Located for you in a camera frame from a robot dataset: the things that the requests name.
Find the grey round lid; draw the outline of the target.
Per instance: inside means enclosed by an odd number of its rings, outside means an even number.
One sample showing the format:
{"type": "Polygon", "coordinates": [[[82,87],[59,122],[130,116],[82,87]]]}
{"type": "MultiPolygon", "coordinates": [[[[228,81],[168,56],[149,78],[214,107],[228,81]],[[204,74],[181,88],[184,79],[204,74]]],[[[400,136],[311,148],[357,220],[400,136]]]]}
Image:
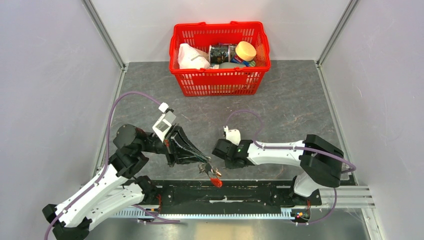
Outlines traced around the grey round lid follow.
{"type": "Polygon", "coordinates": [[[219,69],[234,69],[234,68],[245,68],[245,64],[234,63],[234,62],[223,62],[219,65],[219,69]]]}

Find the right aluminium corner post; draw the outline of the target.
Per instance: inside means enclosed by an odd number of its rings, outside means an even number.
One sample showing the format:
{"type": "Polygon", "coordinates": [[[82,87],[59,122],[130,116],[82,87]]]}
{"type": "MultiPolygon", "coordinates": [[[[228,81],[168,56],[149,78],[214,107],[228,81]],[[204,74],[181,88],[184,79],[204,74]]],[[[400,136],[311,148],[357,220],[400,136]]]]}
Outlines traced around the right aluminium corner post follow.
{"type": "Polygon", "coordinates": [[[341,35],[343,29],[345,28],[347,22],[349,21],[351,15],[355,11],[359,0],[350,0],[343,11],[339,21],[337,22],[333,32],[331,33],[326,45],[324,46],[324,49],[322,50],[321,54],[319,55],[319,58],[316,60],[317,67],[321,67],[325,60],[327,59],[330,51],[332,50],[334,44],[338,40],[339,36],[341,35]]]}

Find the black printed can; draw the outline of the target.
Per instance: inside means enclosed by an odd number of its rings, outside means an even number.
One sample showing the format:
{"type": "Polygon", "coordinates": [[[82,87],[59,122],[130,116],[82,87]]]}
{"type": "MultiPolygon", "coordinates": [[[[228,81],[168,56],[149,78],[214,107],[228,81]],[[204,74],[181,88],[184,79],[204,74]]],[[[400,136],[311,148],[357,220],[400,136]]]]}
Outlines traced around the black printed can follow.
{"type": "Polygon", "coordinates": [[[211,64],[220,65],[232,60],[235,55],[236,45],[215,44],[209,46],[208,58],[211,64]]]}

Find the keyring with red fob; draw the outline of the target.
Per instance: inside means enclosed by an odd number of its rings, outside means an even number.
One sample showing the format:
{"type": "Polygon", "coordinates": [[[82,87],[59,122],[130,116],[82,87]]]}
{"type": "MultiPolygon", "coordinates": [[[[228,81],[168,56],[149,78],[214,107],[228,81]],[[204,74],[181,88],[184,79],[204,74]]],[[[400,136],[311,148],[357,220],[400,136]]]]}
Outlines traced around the keyring with red fob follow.
{"type": "Polygon", "coordinates": [[[220,177],[222,174],[218,171],[217,168],[214,168],[209,162],[201,162],[198,165],[199,173],[205,173],[211,182],[211,184],[217,188],[221,188],[223,186],[222,180],[220,177]]]}

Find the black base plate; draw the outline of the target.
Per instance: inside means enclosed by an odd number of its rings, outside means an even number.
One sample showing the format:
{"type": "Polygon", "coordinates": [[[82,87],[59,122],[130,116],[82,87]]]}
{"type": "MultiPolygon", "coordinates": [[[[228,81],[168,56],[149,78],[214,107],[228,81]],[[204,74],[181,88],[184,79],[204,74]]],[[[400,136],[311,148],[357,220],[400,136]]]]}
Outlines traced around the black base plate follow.
{"type": "Polygon", "coordinates": [[[264,214],[280,208],[321,206],[319,190],[310,197],[292,193],[289,180],[153,180],[157,187],[142,206],[159,206],[162,214],[264,214]]]}

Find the left aluminium corner post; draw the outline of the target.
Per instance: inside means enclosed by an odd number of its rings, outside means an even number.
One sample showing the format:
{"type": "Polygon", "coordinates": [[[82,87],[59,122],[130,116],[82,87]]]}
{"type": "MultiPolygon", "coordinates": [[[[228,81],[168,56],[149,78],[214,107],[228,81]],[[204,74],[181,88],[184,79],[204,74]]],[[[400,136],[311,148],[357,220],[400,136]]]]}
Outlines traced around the left aluminium corner post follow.
{"type": "Polygon", "coordinates": [[[125,70],[126,63],[124,62],[123,58],[121,57],[116,45],[114,44],[110,34],[108,33],[106,26],[104,25],[96,7],[94,6],[93,2],[91,0],[82,0],[82,4],[84,5],[87,13],[89,14],[90,18],[92,19],[97,31],[99,32],[101,38],[105,42],[107,48],[109,49],[114,61],[118,65],[118,67],[121,70],[125,70]]]}

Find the red plastic shopping basket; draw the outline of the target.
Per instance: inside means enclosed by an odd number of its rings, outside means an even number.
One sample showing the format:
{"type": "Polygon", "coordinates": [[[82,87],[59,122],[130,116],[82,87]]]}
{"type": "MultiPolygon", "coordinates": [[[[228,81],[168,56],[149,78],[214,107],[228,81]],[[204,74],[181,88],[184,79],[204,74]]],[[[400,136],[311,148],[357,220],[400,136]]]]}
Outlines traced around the red plastic shopping basket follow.
{"type": "Polygon", "coordinates": [[[186,97],[254,95],[271,68],[270,46],[260,21],[229,23],[179,23],[173,28],[169,45],[169,71],[186,97]],[[255,66],[224,69],[181,69],[180,44],[209,51],[211,45],[246,41],[256,48],[255,66]]]}

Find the blue snack packet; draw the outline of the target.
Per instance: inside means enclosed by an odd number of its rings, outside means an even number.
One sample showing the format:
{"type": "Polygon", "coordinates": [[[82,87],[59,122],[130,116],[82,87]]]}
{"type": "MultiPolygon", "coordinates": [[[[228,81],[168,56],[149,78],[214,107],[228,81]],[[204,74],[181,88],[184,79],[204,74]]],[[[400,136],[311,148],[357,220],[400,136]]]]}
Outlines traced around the blue snack packet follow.
{"type": "Polygon", "coordinates": [[[256,66],[256,62],[254,60],[243,60],[242,58],[240,58],[238,55],[235,55],[231,60],[231,63],[235,63],[235,64],[240,64],[240,65],[245,65],[246,67],[255,67],[256,66]]]}

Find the aluminium corner post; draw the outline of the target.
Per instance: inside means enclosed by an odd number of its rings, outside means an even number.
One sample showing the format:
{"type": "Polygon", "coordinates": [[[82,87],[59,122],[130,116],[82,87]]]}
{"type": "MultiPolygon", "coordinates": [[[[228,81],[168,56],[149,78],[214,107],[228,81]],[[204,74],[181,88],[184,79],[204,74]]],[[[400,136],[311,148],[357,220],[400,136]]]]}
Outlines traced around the aluminium corner post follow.
{"type": "Polygon", "coordinates": [[[99,32],[101,38],[105,42],[107,48],[109,49],[114,61],[118,65],[118,67],[121,70],[125,70],[126,63],[124,62],[123,58],[121,57],[116,45],[114,44],[110,34],[108,33],[106,26],[104,25],[96,7],[94,6],[93,2],[91,0],[82,0],[82,4],[84,5],[87,13],[89,14],[90,18],[92,19],[97,31],[99,32]]]}
{"type": "Polygon", "coordinates": [[[339,36],[341,35],[343,29],[345,28],[347,22],[349,21],[351,15],[355,11],[359,0],[350,0],[343,11],[339,21],[337,22],[333,32],[331,33],[326,45],[324,46],[324,49],[322,50],[321,54],[319,55],[319,58],[316,60],[317,67],[321,67],[325,60],[327,59],[330,51],[332,50],[334,44],[338,40],[339,36]]]}

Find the white crumpled bag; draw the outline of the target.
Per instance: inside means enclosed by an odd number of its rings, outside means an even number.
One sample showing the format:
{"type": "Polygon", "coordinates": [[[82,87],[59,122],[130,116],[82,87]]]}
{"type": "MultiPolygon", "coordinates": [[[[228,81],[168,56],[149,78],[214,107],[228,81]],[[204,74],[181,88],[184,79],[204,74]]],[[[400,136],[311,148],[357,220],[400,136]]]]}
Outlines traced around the white crumpled bag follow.
{"type": "Polygon", "coordinates": [[[187,43],[179,45],[177,62],[180,69],[208,69],[210,62],[208,54],[200,49],[194,48],[187,43]]]}

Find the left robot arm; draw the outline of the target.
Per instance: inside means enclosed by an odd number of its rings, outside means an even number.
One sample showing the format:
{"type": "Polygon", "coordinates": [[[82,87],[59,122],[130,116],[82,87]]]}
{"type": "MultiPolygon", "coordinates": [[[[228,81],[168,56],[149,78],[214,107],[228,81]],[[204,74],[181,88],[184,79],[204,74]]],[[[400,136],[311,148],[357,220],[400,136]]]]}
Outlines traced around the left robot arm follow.
{"type": "Polygon", "coordinates": [[[120,210],[160,201],[152,180],[146,175],[135,176],[149,161],[144,153],[164,155],[171,167],[191,163],[207,165],[210,161],[177,124],[164,134],[124,124],[118,129],[113,144],[115,153],[93,179],[64,202],[47,204],[42,209],[49,223],[44,239],[53,233],[58,240],[83,240],[99,223],[120,210]]]}

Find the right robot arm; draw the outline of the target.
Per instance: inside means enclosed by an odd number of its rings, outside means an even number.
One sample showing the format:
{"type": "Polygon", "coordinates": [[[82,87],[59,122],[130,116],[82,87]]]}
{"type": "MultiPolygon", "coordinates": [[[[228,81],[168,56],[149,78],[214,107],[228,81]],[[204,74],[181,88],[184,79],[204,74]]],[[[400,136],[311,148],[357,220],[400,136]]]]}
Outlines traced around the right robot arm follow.
{"type": "Polygon", "coordinates": [[[319,188],[338,188],[341,184],[341,149],[315,134],[304,140],[266,143],[254,140],[218,139],[212,154],[224,160],[228,169],[268,164],[299,167],[303,173],[292,180],[289,200],[300,205],[319,188]]]}

